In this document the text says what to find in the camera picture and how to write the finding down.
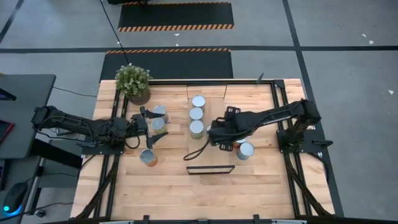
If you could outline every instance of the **wooden tabletop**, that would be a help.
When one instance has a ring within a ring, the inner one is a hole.
[[[304,98],[299,79],[286,79],[285,86],[289,102]],[[138,149],[125,149],[119,164],[113,220],[142,220],[143,215],[150,215],[151,220],[252,219],[254,214],[260,214],[261,218],[294,217],[284,159],[275,135],[276,124],[261,127],[249,137],[255,152],[246,161],[239,160],[236,152],[218,148],[206,148],[192,161],[182,159],[202,146],[200,141],[192,141],[188,133],[188,111],[193,96],[205,96],[205,125],[208,125],[212,119],[223,116],[219,113],[227,106],[255,112],[274,108],[269,86],[156,85],[151,87],[151,92],[151,99],[145,106],[149,110],[157,105],[166,106],[169,134],[154,146],[159,160],[154,167],[145,166],[139,159],[139,153],[145,148],[143,137]],[[114,81],[101,82],[94,119],[110,117],[114,93]],[[278,94],[281,105],[282,97]],[[130,103],[127,118],[138,112],[139,107]],[[137,140],[128,139],[128,143],[135,146]],[[301,160],[308,188],[324,208],[333,213],[323,164],[306,154],[301,154]],[[102,161],[103,156],[96,156],[81,171],[71,217],[78,215],[96,192]],[[223,163],[234,164],[236,168],[230,174],[188,175],[186,171],[186,166],[225,165]],[[296,189],[300,211],[304,214],[301,193],[298,187]],[[102,215],[107,196],[105,192]]]

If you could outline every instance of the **black desk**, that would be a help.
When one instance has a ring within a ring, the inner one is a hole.
[[[29,155],[36,131],[30,122],[34,110],[50,98],[55,75],[0,75],[0,88],[17,97],[0,101],[0,119],[14,123],[0,144],[0,159],[22,159]]]
[[[16,183],[34,178],[40,156],[30,156],[30,149],[36,132],[30,122],[34,109],[45,106],[49,100],[55,75],[0,75],[0,88],[17,97],[16,101],[0,101],[0,119],[14,123],[11,132],[0,143],[0,159],[10,159],[5,189],[0,191],[0,208],[8,190]],[[30,192],[33,181],[29,182]],[[29,194],[22,203],[25,210]],[[0,210],[0,218],[6,214]],[[22,217],[2,223],[20,223]]]

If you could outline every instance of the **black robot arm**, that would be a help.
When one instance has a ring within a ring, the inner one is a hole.
[[[300,100],[259,113],[228,107],[224,118],[211,122],[209,140],[212,146],[220,145],[220,149],[232,148],[234,141],[250,136],[261,126],[296,118],[295,124],[286,130],[287,144],[297,144],[303,138],[304,131],[310,125],[317,124],[321,117],[315,105],[308,100]]]
[[[150,136],[146,118],[158,118],[162,114],[152,113],[140,107],[140,114],[132,116],[129,122],[124,118],[91,120],[64,113],[54,106],[43,106],[35,109],[32,118],[33,128],[41,131],[43,128],[62,128],[74,133],[89,136],[93,142],[116,148],[125,143],[125,139],[135,136],[146,136],[147,147],[152,149],[153,143],[167,133]]]

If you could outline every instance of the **orange and black striped tape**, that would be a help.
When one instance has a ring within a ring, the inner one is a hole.
[[[147,3],[148,5],[159,5],[159,4],[214,4],[214,3],[228,3],[231,4],[230,2],[170,2],[170,3]],[[128,5],[134,5],[134,4],[139,4],[138,2],[126,2],[123,3],[123,6],[128,6]]]
[[[126,54],[135,53],[166,53],[166,52],[210,52],[210,51],[229,51],[229,49],[150,49],[150,50],[125,50]],[[122,54],[122,50],[109,50],[105,54]]]
[[[232,24],[119,27],[119,32],[233,29]]]

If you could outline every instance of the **black floor mat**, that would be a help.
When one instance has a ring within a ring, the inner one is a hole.
[[[120,32],[232,29],[234,20],[228,2],[125,3]]]
[[[126,50],[130,63],[150,70],[155,79],[233,78],[228,49]],[[106,53],[101,80],[114,80],[116,70],[126,65],[122,50]]]

